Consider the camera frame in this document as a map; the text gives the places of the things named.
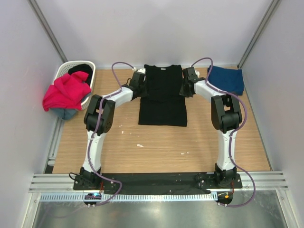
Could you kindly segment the black t-shirt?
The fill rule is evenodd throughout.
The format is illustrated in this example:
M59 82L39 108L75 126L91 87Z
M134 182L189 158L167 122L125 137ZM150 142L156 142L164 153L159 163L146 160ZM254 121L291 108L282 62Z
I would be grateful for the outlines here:
M147 93L140 100L139 125L187 126L185 97L182 86L181 65L167 67L144 65Z

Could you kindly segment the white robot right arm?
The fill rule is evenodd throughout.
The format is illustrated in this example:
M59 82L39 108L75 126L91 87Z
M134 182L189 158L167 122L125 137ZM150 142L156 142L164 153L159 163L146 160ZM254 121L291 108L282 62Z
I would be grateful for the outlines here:
M237 177L234 150L236 129L242 123L239 100L235 95L213 86L205 78L199 78L199 72L194 67L183 69L182 74L180 95L200 95L211 104L211 122L218 131L219 143L214 182L218 187L225 188Z

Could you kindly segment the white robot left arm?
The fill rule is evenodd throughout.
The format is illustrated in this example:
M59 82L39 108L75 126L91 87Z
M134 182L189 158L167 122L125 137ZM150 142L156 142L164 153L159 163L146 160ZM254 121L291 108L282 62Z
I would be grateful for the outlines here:
M101 154L106 134L110 131L115 109L124 103L147 95L146 69L134 71L129 83L104 96L93 95L87 108L84 123L87 130L85 161L75 176L74 190L96 190L100 187Z

